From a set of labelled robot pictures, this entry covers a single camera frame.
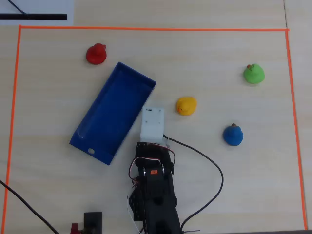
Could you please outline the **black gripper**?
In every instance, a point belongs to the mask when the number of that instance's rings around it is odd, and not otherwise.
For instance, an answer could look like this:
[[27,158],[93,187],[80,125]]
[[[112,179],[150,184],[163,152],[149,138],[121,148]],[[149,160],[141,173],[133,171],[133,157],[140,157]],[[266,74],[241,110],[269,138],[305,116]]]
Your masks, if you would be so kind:
[[161,145],[138,142],[136,145],[136,157],[148,157],[148,158],[169,158],[169,150]]

